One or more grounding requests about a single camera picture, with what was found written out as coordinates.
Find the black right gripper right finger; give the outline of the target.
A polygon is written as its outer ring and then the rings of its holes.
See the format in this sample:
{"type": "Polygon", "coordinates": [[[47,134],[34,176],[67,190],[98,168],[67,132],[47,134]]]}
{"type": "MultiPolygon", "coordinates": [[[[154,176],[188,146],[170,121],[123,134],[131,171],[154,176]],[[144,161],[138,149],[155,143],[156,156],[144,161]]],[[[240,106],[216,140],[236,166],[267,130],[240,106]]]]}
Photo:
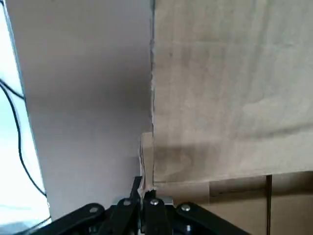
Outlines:
{"type": "Polygon", "coordinates": [[[246,235],[247,232],[192,203],[166,204],[150,191],[143,199],[146,235],[246,235]]]}

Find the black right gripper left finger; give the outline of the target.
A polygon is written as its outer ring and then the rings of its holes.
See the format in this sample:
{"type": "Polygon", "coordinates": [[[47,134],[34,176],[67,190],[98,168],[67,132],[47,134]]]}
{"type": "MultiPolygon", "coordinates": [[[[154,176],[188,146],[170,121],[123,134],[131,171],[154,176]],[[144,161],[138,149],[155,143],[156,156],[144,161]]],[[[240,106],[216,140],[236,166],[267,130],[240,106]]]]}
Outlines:
{"type": "Polygon", "coordinates": [[[120,199],[109,208],[98,203],[86,204],[47,225],[39,225],[25,235],[128,235],[138,231],[137,189],[142,177],[134,178],[129,197],[120,199]]]}

